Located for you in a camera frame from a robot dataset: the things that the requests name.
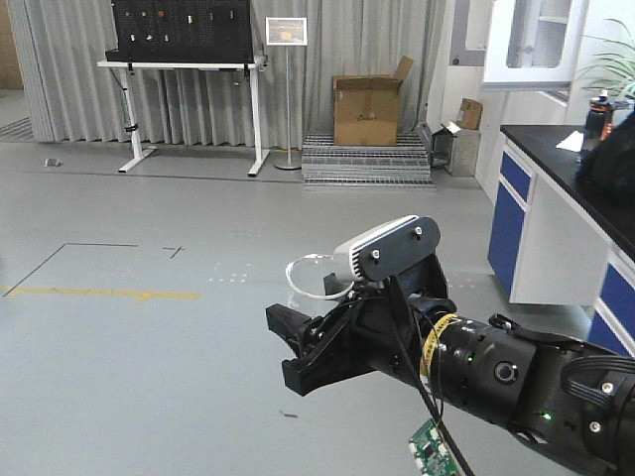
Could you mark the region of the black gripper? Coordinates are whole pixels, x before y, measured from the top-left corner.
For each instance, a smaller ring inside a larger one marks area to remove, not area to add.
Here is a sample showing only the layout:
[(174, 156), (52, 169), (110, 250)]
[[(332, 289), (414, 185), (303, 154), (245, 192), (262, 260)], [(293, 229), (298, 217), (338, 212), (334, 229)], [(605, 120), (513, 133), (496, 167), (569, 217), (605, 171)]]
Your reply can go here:
[(321, 325), (321, 316), (278, 303), (266, 308), (269, 330), (303, 357), (282, 362), (287, 388), (306, 396), (374, 371), (419, 386), (423, 344), (433, 325), (456, 311), (438, 257), (430, 255), (404, 273), (363, 290), (362, 303), (344, 312), (343, 329), (319, 355), (303, 357), (317, 345), (314, 330)]

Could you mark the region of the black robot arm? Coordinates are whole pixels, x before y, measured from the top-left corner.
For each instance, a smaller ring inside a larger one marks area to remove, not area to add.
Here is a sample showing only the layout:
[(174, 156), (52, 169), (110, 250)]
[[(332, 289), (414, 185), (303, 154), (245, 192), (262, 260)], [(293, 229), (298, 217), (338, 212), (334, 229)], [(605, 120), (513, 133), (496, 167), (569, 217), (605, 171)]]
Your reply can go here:
[(266, 316), (294, 351), (282, 369), (299, 395), (378, 371), (429, 388), (576, 473), (634, 471), (633, 359), (501, 314), (459, 316), (436, 256), (357, 283), (324, 316), (280, 304)]

